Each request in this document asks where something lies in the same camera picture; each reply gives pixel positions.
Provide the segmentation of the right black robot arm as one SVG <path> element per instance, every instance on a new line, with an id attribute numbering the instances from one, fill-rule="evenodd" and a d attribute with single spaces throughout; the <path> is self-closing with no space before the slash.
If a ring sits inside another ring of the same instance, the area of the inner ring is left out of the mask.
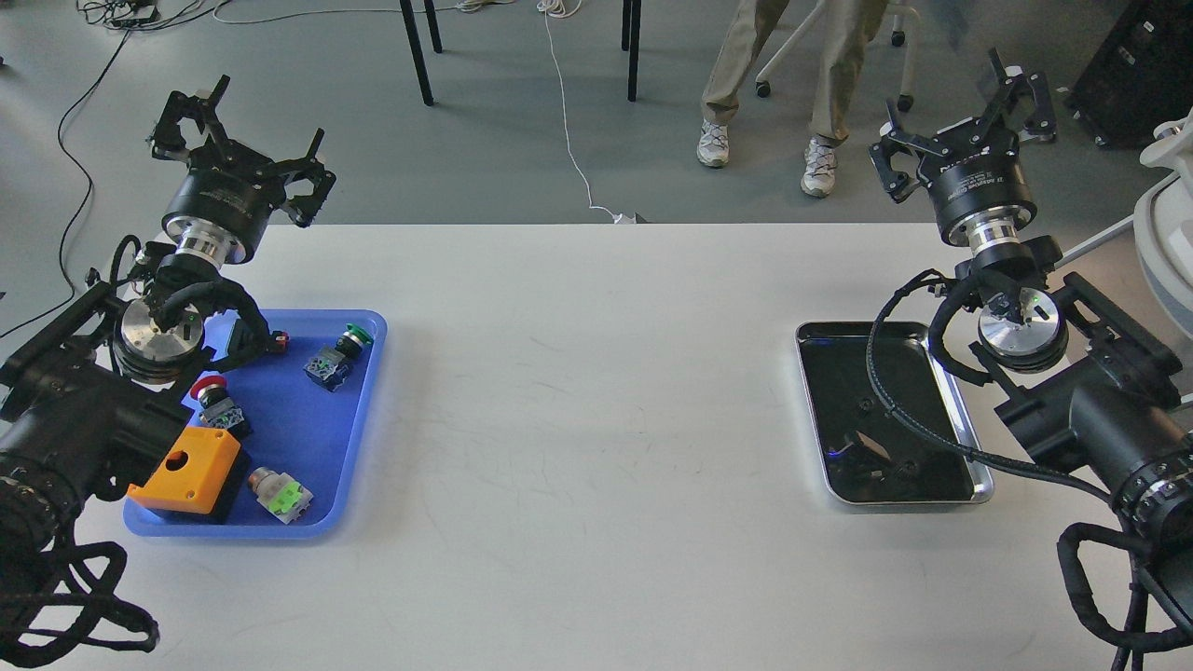
<path id="1" fill-rule="evenodd" d="M 1061 288 L 1061 246 L 1019 233 L 1036 218 L 1022 138 L 1056 133 L 1047 76 L 1003 64 L 984 111 L 925 137 L 889 123 L 869 154 L 884 191 L 903 202 L 925 187 L 946 245 L 971 251 L 953 277 L 925 270 L 892 294 L 871 326 L 869 382 L 913 433 L 968 461 L 1069 486 L 1104 501 L 1117 527 L 1074 523 L 1057 540 L 1058 564 L 1078 623 L 1115 647 L 1115 670 L 1141 670 L 1149 653 L 1189 646 L 1189 431 L 1172 420 L 1182 365 L 1120 306 L 1077 273 Z M 927 351 L 952 377 L 996 383 L 1002 424 L 1028 454 L 1002 458 L 942 438 L 900 407 L 880 381 L 874 345 L 908 294 L 942 297 Z"/>

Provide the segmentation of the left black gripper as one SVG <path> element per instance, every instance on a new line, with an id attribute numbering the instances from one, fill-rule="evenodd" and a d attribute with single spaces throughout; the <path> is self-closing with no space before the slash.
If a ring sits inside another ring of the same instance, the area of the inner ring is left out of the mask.
<path id="1" fill-rule="evenodd" d="M 251 261 L 273 213 L 285 213 L 302 228 L 314 224 L 336 181 L 317 156 L 323 128 L 314 133 L 305 156 L 280 161 L 234 141 L 229 144 L 216 113 L 229 84 L 230 76 L 222 75 L 205 97 L 174 90 L 147 140 L 153 158 L 188 165 L 162 217 L 165 234 L 179 253 L 206 256 L 214 265 Z M 187 147 L 184 118 L 196 123 L 200 147 Z"/>

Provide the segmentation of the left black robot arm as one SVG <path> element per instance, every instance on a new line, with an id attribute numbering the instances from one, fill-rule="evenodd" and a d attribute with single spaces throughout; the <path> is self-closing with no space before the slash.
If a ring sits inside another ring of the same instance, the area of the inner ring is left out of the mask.
<path id="1" fill-rule="evenodd" d="M 149 652 L 160 628 L 115 590 L 126 553 L 78 544 L 92 497 L 120 500 L 157 470 L 190 423 L 184 392 L 204 371 L 255 361 L 274 336 L 221 267 L 251 261 L 273 213 L 313 224 L 336 176 L 304 156 L 274 160 L 225 135 L 227 76 L 208 96 L 177 90 L 149 138 L 187 174 L 122 279 L 95 281 L 4 362 L 4 661 L 41 667 L 87 645 Z"/>

